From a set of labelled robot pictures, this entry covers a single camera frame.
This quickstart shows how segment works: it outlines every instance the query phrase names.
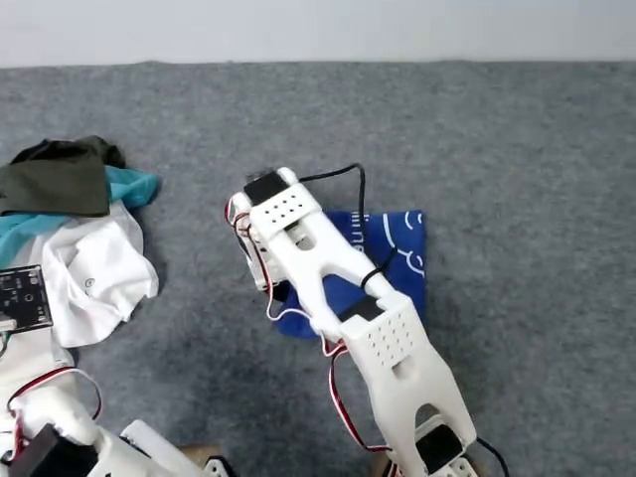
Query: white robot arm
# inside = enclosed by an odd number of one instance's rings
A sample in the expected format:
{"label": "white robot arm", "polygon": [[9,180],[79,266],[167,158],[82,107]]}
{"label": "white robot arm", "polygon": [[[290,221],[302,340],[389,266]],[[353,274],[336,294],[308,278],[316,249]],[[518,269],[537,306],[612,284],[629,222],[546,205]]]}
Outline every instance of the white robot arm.
{"label": "white robot arm", "polygon": [[[61,375],[66,368],[54,370]],[[222,462],[201,469],[141,420],[119,437],[98,426],[83,405],[60,387],[33,389],[12,399],[21,438],[29,445],[5,469],[6,475],[85,477],[228,477]]]}
{"label": "white robot arm", "polygon": [[[475,427],[412,301],[373,273],[376,266],[347,243],[294,173],[281,168],[253,180],[231,198],[226,216],[242,240],[257,287],[269,291],[270,305],[273,285],[289,280],[312,329],[336,344],[330,355],[351,353],[369,388],[394,473],[476,475],[462,457],[476,439]],[[364,283],[367,297],[337,316],[325,298],[327,274]],[[435,415],[415,422],[425,405]]]}

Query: black cable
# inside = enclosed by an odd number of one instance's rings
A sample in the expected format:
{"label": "black cable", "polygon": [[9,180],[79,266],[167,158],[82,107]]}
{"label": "black cable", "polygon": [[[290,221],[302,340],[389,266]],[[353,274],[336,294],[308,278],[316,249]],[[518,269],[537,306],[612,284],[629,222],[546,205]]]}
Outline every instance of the black cable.
{"label": "black cable", "polygon": [[[367,175],[365,173],[365,168],[359,162],[354,162],[353,164],[343,167],[342,169],[337,169],[331,172],[324,172],[322,174],[314,174],[312,176],[305,176],[298,179],[299,182],[311,182],[317,181],[319,179],[327,179],[329,177],[340,176],[341,174],[346,174],[349,171],[353,171],[354,169],[358,169],[360,172],[360,192],[358,193],[358,216],[360,219],[360,232],[362,234],[362,248],[365,251],[365,255],[371,260],[371,262],[377,264],[374,258],[371,255],[371,251],[369,250],[367,244],[367,225],[365,222],[365,191],[367,188]],[[374,275],[378,273],[382,273],[387,271],[391,260],[396,256],[398,249],[394,247],[389,254],[389,257],[385,260],[385,262],[378,266],[376,269],[367,274],[362,280],[360,287],[364,290],[367,282],[374,277]]]}
{"label": "black cable", "polygon": [[387,259],[382,263],[382,265],[380,265],[379,267],[377,267],[375,270],[373,270],[371,273],[367,274],[367,276],[365,276],[362,279],[362,282],[360,283],[360,287],[364,290],[365,286],[367,286],[367,282],[373,278],[375,275],[377,275],[378,273],[386,273],[387,269],[389,269],[389,265],[391,264],[391,261],[394,259],[394,257],[396,256],[396,253],[398,253],[398,248],[396,246],[394,246],[391,251],[389,252],[389,256],[387,257]]}
{"label": "black cable", "polygon": [[324,172],[322,174],[314,174],[313,176],[305,176],[298,179],[299,182],[311,182],[319,179],[327,179],[328,177],[340,176],[346,174],[349,171],[358,169],[360,172],[360,192],[358,193],[358,215],[360,219],[360,232],[362,233],[362,248],[365,254],[373,261],[369,254],[369,248],[367,247],[367,228],[365,224],[365,190],[367,188],[367,175],[365,174],[365,168],[359,162],[354,162],[350,166],[343,167],[331,172]]}
{"label": "black cable", "polygon": [[487,441],[479,436],[477,436],[477,442],[479,442],[486,450],[497,457],[497,460],[501,465],[501,470],[504,471],[504,476],[510,477],[510,471],[508,470],[508,464],[506,464],[506,459],[504,459],[504,456],[501,455],[501,453],[493,445],[489,444]]}

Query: white plastic bracket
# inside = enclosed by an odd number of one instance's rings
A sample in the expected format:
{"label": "white plastic bracket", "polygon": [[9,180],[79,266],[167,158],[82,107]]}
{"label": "white plastic bracket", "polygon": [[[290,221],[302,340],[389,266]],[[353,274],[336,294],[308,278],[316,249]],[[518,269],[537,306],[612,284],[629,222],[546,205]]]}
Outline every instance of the white plastic bracket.
{"label": "white plastic bracket", "polygon": [[[263,255],[267,257],[267,265],[274,262],[281,275],[294,286],[300,304],[312,317],[312,329],[337,342],[341,338],[341,323],[327,304],[323,277],[336,274],[360,285],[376,267],[342,237],[293,172],[281,168],[278,174],[289,185],[284,191],[255,207],[251,206],[245,193],[234,195],[233,203],[237,213],[249,212],[251,230],[256,234],[258,246],[265,250]],[[296,228],[296,235],[288,230],[292,225]],[[302,248],[297,237],[306,237]],[[245,246],[250,250],[248,240]],[[251,262],[253,273],[256,258],[252,256]],[[366,291],[377,298],[392,290],[380,273],[368,280],[366,285]]]}
{"label": "white plastic bracket", "polygon": [[475,427],[410,298],[394,291],[378,306],[385,311],[372,321],[356,315],[343,323],[342,336],[369,387],[376,423],[393,450],[390,458],[404,475],[428,475],[415,447],[417,411],[434,406],[463,450],[475,440]]}

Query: white wall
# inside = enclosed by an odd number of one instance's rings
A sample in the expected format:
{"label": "white wall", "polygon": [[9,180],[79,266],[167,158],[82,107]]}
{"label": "white wall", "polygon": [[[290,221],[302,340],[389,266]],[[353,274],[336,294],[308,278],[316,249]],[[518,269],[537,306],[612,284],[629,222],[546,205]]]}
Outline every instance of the white wall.
{"label": "white wall", "polygon": [[0,0],[0,67],[636,59],[634,0]]}

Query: red and white wire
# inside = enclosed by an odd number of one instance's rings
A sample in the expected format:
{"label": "red and white wire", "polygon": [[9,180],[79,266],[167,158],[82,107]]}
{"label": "red and white wire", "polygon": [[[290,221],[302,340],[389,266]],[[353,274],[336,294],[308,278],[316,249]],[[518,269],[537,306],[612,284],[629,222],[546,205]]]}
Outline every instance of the red and white wire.
{"label": "red and white wire", "polygon": [[21,386],[17,391],[15,391],[11,397],[9,397],[9,400],[7,401],[7,410],[11,413],[11,415],[15,415],[16,413],[16,409],[13,409],[11,407],[11,402],[15,399],[20,397],[21,395],[23,395],[24,393],[27,393],[29,391],[32,391],[36,388],[39,388],[47,383],[50,383],[52,380],[55,380],[57,378],[59,378],[60,376],[63,375],[68,375],[71,373],[75,373],[78,375],[81,375],[82,377],[86,378],[94,387],[95,389],[95,394],[97,395],[97,408],[95,410],[95,412],[92,415],[93,419],[97,419],[99,417],[99,415],[101,414],[101,410],[103,407],[103,401],[102,401],[102,393],[101,393],[101,389],[99,388],[99,385],[97,384],[97,382],[91,378],[88,373],[86,373],[85,371],[73,367],[73,366],[64,366],[63,368],[57,368],[56,370],[52,370],[49,371],[48,373],[44,373],[41,376],[38,376],[37,378],[35,378],[34,380],[29,381],[28,383],[26,383],[25,385]]}
{"label": "red and white wire", "polygon": [[83,376],[88,381],[90,381],[90,383],[93,385],[95,389],[95,394],[97,396],[97,408],[95,409],[95,412],[93,413],[92,418],[97,419],[99,417],[103,409],[103,399],[102,399],[101,389],[99,388],[99,385],[97,384],[97,382],[93,378],[91,378],[85,371],[72,367],[72,366],[65,366],[63,368],[57,368],[56,370],[49,371],[48,373],[44,373],[43,375],[38,376],[37,378],[29,381],[25,385],[18,388],[11,395],[11,397],[9,397],[9,400],[7,400],[7,410],[16,419],[16,427],[14,431],[15,443],[14,443],[14,451],[13,451],[12,460],[18,457],[20,453],[22,452],[23,440],[24,440],[23,426],[22,426],[22,420],[23,420],[22,410],[14,409],[11,406],[11,403],[13,402],[13,400],[24,395],[25,393],[28,393],[29,391],[32,391],[36,388],[39,388],[45,384],[50,383],[51,381],[55,380],[56,378],[59,378],[60,376],[71,374],[71,373],[75,373],[75,374],[79,374]]}
{"label": "red and white wire", "polygon": [[[269,274],[269,269],[267,268],[267,263],[265,261],[265,258],[262,255],[262,252],[260,251],[260,248],[258,247],[258,244],[256,243],[256,240],[251,234],[251,224],[247,225],[247,227],[239,229],[239,221],[248,217],[249,214],[239,213],[230,219],[231,201],[232,200],[230,200],[226,204],[226,220],[228,221],[228,224],[234,229],[235,234],[237,236],[239,235],[239,233],[244,233],[243,236],[249,240],[249,243],[251,244],[251,247],[253,248],[254,253],[256,254],[256,258],[258,260],[260,270],[262,271],[262,275],[265,280],[265,291],[267,292],[267,307],[265,309],[265,315],[270,321],[278,321],[288,313],[298,313],[302,317],[311,321],[311,316],[299,308],[288,308],[286,310],[283,310],[278,315],[272,316],[271,307],[273,306],[273,301],[274,301],[274,286],[271,280],[271,275]],[[342,341],[339,341],[332,348],[322,333],[320,333],[320,340],[321,340],[322,354],[326,356],[327,358],[332,357],[335,353],[337,353],[340,349],[344,347],[344,344],[342,343]]]}
{"label": "red and white wire", "polygon": [[344,403],[340,399],[340,395],[338,394],[338,388],[336,387],[335,365],[336,365],[336,361],[338,361],[338,358],[340,358],[342,355],[346,353],[349,353],[349,350],[347,350],[345,346],[342,346],[331,357],[331,367],[329,368],[329,394],[331,395],[331,400],[333,401],[334,406],[336,407],[336,410],[338,411],[338,414],[340,415],[340,418],[345,424],[345,427],[347,427],[347,430],[349,431],[353,439],[356,442],[358,442],[358,444],[361,447],[363,447],[364,449],[370,452],[390,451],[391,448],[388,447],[387,445],[368,445],[365,443],[365,441],[360,436],[360,433],[356,429],[356,426],[354,425],[353,421],[349,417],[349,413],[345,409]]}

